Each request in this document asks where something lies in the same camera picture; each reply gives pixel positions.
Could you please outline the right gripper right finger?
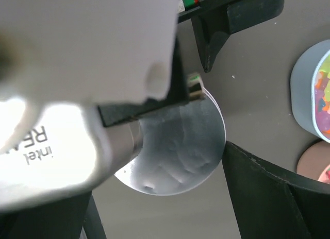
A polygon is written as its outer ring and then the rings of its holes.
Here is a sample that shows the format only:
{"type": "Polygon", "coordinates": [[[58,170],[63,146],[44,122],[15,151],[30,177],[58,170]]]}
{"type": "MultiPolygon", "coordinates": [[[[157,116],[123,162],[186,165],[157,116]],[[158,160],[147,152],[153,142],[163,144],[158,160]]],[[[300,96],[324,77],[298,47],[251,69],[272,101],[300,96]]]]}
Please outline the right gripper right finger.
{"type": "Polygon", "coordinates": [[[329,238],[329,185],[226,142],[222,164],[242,238],[329,238]]]}

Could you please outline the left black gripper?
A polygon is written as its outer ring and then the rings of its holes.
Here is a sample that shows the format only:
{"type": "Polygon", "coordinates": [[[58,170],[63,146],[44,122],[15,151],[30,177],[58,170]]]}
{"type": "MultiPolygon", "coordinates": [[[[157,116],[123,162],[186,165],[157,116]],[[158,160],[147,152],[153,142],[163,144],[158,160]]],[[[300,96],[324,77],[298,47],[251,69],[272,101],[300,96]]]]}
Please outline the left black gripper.
{"type": "MultiPolygon", "coordinates": [[[[268,21],[280,15],[284,8],[284,0],[179,1],[184,8],[178,13],[178,22],[191,20],[199,58],[206,73],[211,71],[217,54],[232,34],[268,21]]],[[[164,99],[149,98],[141,105],[100,105],[98,111],[104,127],[111,127],[189,101],[187,77],[183,71],[179,42],[176,41],[170,89],[164,99]]]]}

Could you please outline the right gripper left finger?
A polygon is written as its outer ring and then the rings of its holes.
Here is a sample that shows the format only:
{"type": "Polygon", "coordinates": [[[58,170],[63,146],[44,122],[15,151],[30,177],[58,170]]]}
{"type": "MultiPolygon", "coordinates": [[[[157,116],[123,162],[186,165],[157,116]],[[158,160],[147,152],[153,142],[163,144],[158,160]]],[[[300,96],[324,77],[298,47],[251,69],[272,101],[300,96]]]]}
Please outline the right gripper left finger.
{"type": "Polygon", "coordinates": [[[91,192],[1,214],[1,238],[106,238],[91,192]]]}

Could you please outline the clear round jar lid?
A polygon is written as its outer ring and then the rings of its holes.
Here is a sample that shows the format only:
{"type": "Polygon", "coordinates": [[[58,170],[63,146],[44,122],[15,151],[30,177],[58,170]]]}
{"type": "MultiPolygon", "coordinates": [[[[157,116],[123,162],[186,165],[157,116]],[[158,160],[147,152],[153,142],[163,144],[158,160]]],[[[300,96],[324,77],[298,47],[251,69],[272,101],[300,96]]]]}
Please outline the clear round jar lid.
{"type": "Polygon", "coordinates": [[[185,193],[209,178],[221,162],[226,130],[216,100],[203,93],[201,100],[140,119],[143,146],[115,177],[154,196],[185,193]]]}

